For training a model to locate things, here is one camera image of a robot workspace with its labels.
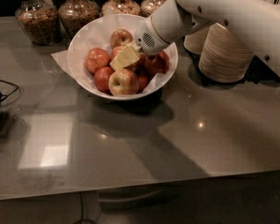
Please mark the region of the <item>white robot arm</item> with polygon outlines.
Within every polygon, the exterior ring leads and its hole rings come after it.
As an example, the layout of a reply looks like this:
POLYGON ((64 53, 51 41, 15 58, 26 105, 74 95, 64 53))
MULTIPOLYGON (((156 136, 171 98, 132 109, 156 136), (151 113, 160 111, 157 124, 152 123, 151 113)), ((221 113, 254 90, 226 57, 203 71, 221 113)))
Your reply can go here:
POLYGON ((216 22, 280 76, 280 7, 263 0, 166 0, 136 26, 134 49, 155 55, 216 22))

